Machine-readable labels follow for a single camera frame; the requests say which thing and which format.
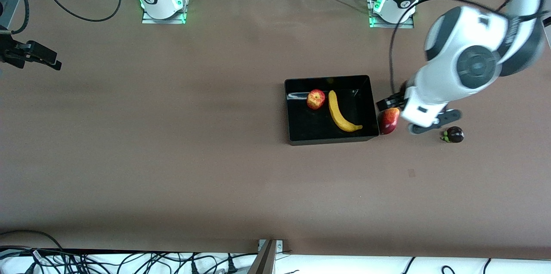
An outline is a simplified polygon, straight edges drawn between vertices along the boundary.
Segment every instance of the banana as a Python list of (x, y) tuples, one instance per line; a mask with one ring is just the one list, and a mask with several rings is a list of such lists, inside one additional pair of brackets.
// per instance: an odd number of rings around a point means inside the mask
[(329, 91), (329, 112), (331, 113), (331, 117), (333, 118), (333, 121), (335, 121), (335, 124), (343, 131), (357, 131), (363, 128), (362, 125), (354, 125), (348, 122), (343, 115), (341, 115), (339, 103), (337, 101), (337, 94), (333, 90)]

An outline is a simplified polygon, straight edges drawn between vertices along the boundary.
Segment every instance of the apple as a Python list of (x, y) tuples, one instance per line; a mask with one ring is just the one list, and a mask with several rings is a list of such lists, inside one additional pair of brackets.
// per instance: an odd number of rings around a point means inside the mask
[(382, 111), (378, 117), (379, 131), (381, 135), (390, 134), (394, 129), (396, 129), (399, 118), (400, 109), (396, 107)]
[(315, 89), (312, 90), (306, 98), (306, 104), (311, 109), (318, 109), (325, 103), (325, 93), (323, 91)]

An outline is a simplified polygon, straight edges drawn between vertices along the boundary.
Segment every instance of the brown table surface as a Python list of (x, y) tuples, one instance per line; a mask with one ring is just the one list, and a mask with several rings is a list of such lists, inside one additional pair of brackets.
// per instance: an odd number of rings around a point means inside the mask
[[(60, 1), (96, 18), (116, 5)], [(398, 83), (455, 5), (421, 5), (398, 32)], [(185, 25), (142, 25), (136, 0), (103, 23), (30, 7), (16, 38), (63, 68), (2, 65), (1, 229), (67, 248), (251, 251), (273, 237), (298, 254), (549, 257), (548, 48), (451, 103), (461, 144), (401, 121), (368, 142), (290, 146), (285, 79), (368, 74), (376, 100), (390, 94), (391, 30), (368, 27), (365, 1), (191, 0)]]

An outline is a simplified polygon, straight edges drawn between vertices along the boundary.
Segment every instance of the metal bracket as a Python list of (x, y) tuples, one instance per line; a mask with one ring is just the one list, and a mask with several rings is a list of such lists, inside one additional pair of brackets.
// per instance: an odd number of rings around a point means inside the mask
[[(383, 27), (383, 28), (394, 28), (396, 24), (388, 23), (384, 21), (380, 15), (378, 15), (375, 10), (380, 10), (382, 4), (385, 0), (367, 0), (368, 2), (368, 12), (369, 12), (369, 27)], [(413, 28), (413, 17), (409, 17), (405, 22), (400, 24), (398, 28)]]
[(278, 246), (283, 250), (283, 241), (278, 245), (277, 240), (263, 240), (263, 243), (258, 241), (258, 246), (261, 247), (260, 252), (254, 259), (252, 266), (248, 269), (247, 274), (273, 274), (274, 264), (276, 262), (276, 254)]
[[(275, 243), (275, 245), (276, 245), (276, 248), (275, 248), (276, 254), (282, 253), (283, 252), (283, 240), (276, 240), (275, 242), (276, 242)], [(260, 251), (262, 249), (262, 247), (264, 246), (264, 243), (266, 243), (266, 240), (258, 240), (258, 251)]]

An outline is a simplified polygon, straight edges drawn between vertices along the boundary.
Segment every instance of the white surface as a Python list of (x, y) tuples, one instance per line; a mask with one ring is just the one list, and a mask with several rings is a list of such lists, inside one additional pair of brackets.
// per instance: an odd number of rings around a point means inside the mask
[[(218, 260), (224, 260), (227, 254), (200, 254), (213, 255)], [(127, 255), (91, 255), (90, 257), (99, 262), (110, 262), (113, 264), (120, 263)], [(180, 254), (181, 258), (188, 258), (191, 254)], [(134, 274), (137, 268), (148, 260), (149, 256), (141, 257), (138, 260), (129, 262), (122, 266), (120, 274)], [(361, 274), (400, 274), (404, 271), (410, 258), (408, 257), (350, 257), (350, 256), (304, 256), (277, 255), (278, 260), (275, 262), (275, 274), (286, 274), (294, 270), (299, 270), (297, 274), (345, 274), (345, 273), (361, 273)], [(245, 256), (234, 259), (236, 268), (250, 266), (254, 260), (254, 256)], [(440, 269), (443, 265), (448, 265), (453, 268), (456, 274), (482, 274), (482, 268), (486, 263), (485, 258), (416, 258), (411, 265), (408, 274), (441, 274)], [(24, 273), (30, 266), (32, 259), (30, 257), (15, 257), (2, 260), (0, 262), (0, 271), (2, 274), (19, 274)], [(177, 262), (164, 260), (172, 267), (173, 271), (177, 268)], [(200, 274), (204, 274), (206, 270), (214, 265), (214, 260), (204, 258), (196, 262)], [(116, 273), (116, 266), (106, 266), (112, 274)], [(191, 272), (191, 263), (187, 262), (180, 270), (181, 274), (189, 274)], [(40, 269), (37, 267), (35, 274), (39, 274)], [(549, 274), (551, 273), (551, 262), (539, 260), (504, 260), (494, 259), (490, 262), (486, 274)], [(47, 274), (57, 274), (53, 268), (48, 268)], [(155, 264), (150, 274), (169, 274), (167, 266)]]

